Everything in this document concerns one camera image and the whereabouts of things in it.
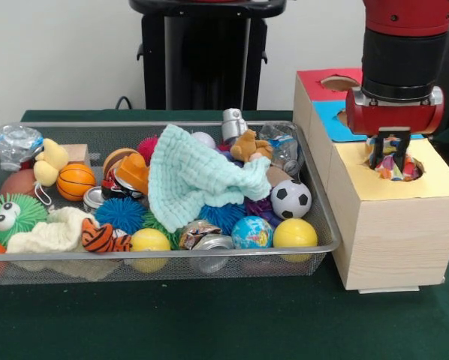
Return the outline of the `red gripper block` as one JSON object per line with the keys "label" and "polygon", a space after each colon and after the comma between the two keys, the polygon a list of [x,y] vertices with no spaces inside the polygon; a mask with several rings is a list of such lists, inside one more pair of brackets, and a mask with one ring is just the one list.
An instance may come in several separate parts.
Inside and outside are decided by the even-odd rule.
{"label": "red gripper block", "polygon": [[[441,123],[444,114],[444,94],[435,86],[428,98],[412,102],[387,102],[367,97],[360,87],[350,88],[345,99],[347,126],[354,134],[377,135],[383,128],[408,130],[413,134],[431,134]],[[410,132],[396,132],[398,145],[393,160],[404,167],[410,143]],[[371,167],[377,167],[384,159],[386,135],[371,138]]]}

